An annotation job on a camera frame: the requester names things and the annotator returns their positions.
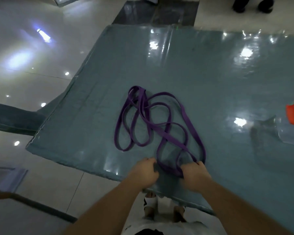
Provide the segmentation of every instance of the forearm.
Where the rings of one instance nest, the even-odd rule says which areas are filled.
[[[120,235],[140,191],[138,185],[125,179],[68,227],[64,234]]]
[[[210,204],[228,235],[291,234],[266,214],[211,179],[203,182],[200,193]]]

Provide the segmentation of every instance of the dark floor section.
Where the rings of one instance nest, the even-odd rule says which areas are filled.
[[[147,1],[126,1],[113,24],[194,26],[198,1],[159,0],[158,5]]]

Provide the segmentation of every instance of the orange object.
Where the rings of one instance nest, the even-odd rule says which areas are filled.
[[[294,104],[286,105],[286,116],[288,121],[294,125]]]

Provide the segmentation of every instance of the gray mat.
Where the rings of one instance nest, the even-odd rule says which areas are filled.
[[[28,151],[122,180],[137,160],[154,156],[160,142],[154,135],[147,147],[115,148],[114,127],[128,89],[168,91],[184,104],[202,138],[212,177],[294,232],[294,146],[282,143],[272,120],[266,121],[294,100],[294,36],[112,25],[73,81]],[[183,123],[173,101],[158,100],[169,102],[174,121]],[[152,111],[154,122],[166,117],[161,107]],[[142,121],[135,132],[146,139]],[[174,127],[172,134],[183,139]],[[128,143],[124,131],[120,143]],[[189,148],[199,154],[193,139]],[[162,160],[171,163],[177,151],[167,145]],[[152,189],[211,212],[201,195],[163,172]]]

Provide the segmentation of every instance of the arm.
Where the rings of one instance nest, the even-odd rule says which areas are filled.
[[[138,193],[152,186],[159,173],[154,172],[155,158],[137,162],[129,175],[113,190],[96,202],[65,235],[120,235]]]
[[[273,219],[214,182],[202,162],[181,166],[186,189],[201,193],[228,235],[292,234]]]

